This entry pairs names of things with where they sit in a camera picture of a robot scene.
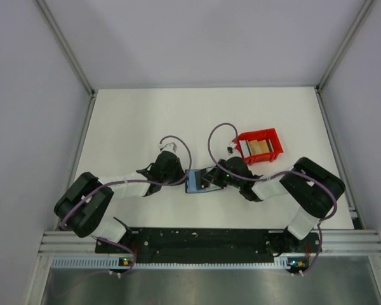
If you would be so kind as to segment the aluminium frame post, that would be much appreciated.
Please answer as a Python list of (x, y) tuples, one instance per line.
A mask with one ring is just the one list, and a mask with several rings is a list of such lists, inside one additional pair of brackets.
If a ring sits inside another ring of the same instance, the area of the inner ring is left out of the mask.
[(335, 70), (337, 69), (338, 65), (344, 58), (345, 54), (347, 53), (349, 47), (355, 40), (356, 36), (358, 35), (361, 27), (365, 23), (366, 19), (368, 18), (369, 14), (372, 12), (373, 7), (375, 6), (377, 1), (375, 0), (365, 0), (363, 1), (358, 13), (355, 16), (355, 19), (351, 23), (348, 31), (346, 32), (342, 42), (340, 43), (339, 47), (337, 48), (334, 56), (332, 57), (330, 63), (327, 65), (327, 68), (325, 72), (323, 73), (319, 83), (316, 85), (316, 91), (318, 93), (321, 93), (325, 86), (328, 84), (330, 78), (334, 74)]
[(68, 43), (66, 37), (64, 36), (58, 22), (56, 21), (54, 15), (52, 14), (50, 7), (44, 0), (35, 0), (34, 3), (37, 5), (39, 12), (41, 13), (44, 21), (46, 22), (48, 28), (50, 29), (57, 45), (61, 49), (65, 59), (67, 60), (70, 68), (77, 77), (77, 80), (84, 88), (85, 92), (90, 96), (94, 96), (95, 90), (91, 86), (88, 78), (86, 77), (83, 68), (81, 67), (77, 57), (75, 56), (70, 44)]

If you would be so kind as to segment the left aluminium frame post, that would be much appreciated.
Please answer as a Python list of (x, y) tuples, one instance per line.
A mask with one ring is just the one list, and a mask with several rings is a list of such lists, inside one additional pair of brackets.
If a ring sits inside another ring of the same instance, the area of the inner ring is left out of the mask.
[(77, 80), (84, 88), (85, 92), (90, 96), (94, 96), (95, 90), (91, 86), (88, 78), (86, 77), (83, 68), (81, 67), (77, 57), (75, 56), (70, 44), (68, 43), (66, 37), (64, 36), (58, 22), (56, 21), (54, 15), (52, 14), (50, 7), (44, 0), (35, 0), (34, 3), (37, 5), (39, 12), (41, 13), (44, 21), (46, 22), (48, 28), (50, 29), (57, 45), (61, 49), (65, 59), (67, 60), (70, 68), (77, 77)]

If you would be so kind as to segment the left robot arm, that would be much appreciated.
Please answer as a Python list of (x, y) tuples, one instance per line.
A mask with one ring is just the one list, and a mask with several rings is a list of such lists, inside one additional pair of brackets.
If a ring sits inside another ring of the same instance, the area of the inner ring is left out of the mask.
[(61, 220), (63, 230), (73, 231), (78, 237), (93, 236), (109, 240), (118, 252), (131, 246), (128, 227), (113, 211), (113, 199), (147, 197), (163, 186), (183, 184), (188, 172), (182, 168), (179, 157), (163, 150), (155, 162), (129, 175), (96, 177), (82, 173), (58, 200), (55, 215)]

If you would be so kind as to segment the blue leather card holder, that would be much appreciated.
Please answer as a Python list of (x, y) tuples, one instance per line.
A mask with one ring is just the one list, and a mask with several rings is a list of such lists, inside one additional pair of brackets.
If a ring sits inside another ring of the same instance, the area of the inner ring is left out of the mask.
[(213, 167), (191, 170), (185, 181), (185, 192), (187, 194), (203, 194), (212, 191), (219, 191), (222, 187), (216, 186), (203, 179), (203, 175), (209, 172)]

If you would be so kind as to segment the aluminium front rail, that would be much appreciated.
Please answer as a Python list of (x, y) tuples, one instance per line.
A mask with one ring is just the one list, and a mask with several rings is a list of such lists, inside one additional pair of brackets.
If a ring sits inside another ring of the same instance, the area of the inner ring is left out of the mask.
[(381, 255), (375, 230), (312, 230), (302, 241), (278, 229), (135, 228), (120, 242), (138, 254), (162, 250), (250, 249), (258, 255), (300, 254), (321, 249), (325, 255)]

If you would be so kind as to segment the right aluminium frame post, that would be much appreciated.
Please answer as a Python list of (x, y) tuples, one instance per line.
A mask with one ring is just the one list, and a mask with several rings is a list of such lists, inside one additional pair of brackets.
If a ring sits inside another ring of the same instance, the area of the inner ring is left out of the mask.
[(377, 1), (375, 0), (365, 0), (363, 1), (358, 13), (355, 16), (355, 19), (351, 23), (348, 31), (346, 32), (342, 42), (340, 43), (339, 47), (337, 48), (334, 56), (332, 57), (330, 63), (327, 65), (327, 68), (325, 72), (323, 73), (319, 83), (316, 85), (316, 91), (318, 93), (321, 93), (325, 86), (328, 84), (330, 78), (334, 74), (335, 70), (337, 69), (338, 65), (344, 58), (345, 54), (347, 53), (349, 47), (355, 40), (356, 36), (358, 35), (361, 27), (365, 23), (366, 19), (368, 18), (369, 14), (372, 12), (373, 7), (375, 6)]

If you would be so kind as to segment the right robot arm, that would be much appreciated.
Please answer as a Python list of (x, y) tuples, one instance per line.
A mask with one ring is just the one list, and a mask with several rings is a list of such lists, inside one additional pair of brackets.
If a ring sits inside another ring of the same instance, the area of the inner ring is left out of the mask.
[(301, 157), (291, 169), (270, 175), (254, 175), (240, 157), (221, 159), (202, 180), (217, 187), (232, 186), (246, 200), (261, 202), (289, 194), (300, 206), (285, 229), (284, 245), (293, 252), (307, 243), (307, 235), (337, 212), (344, 182), (311, 159)]

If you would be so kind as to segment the red plastic bin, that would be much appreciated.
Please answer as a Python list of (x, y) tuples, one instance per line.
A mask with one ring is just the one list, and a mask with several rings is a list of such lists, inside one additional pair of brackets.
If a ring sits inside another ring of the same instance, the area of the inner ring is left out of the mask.
[(273, 162), (284, 153), (275, 128), (241, 133), (234, 142), (247, 165)]

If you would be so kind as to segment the gold credit card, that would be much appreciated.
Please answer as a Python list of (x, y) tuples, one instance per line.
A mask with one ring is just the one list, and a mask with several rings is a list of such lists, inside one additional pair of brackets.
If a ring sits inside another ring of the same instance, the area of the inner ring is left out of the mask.
[(249, 144), (249, 147), (250, 147), (250, 151), (251, 151), (251, 155), (258, 155), (258, 154), (262, 154), (263, 153), (263, 150), (262, 148), (260, 147), (260, 144), (257, 140), (252, 140), (252, 141), (249, 141), (248, 142)]

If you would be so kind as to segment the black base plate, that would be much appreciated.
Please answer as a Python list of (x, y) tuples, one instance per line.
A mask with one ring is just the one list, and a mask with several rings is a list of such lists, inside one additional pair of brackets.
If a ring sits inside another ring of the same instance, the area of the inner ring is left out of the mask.
[(262, 263), (281, 254), (315, 254), (320, 237), (311, 231), (298, 240), (285, 229), (133, 227), (118, 243), (144, 264)]

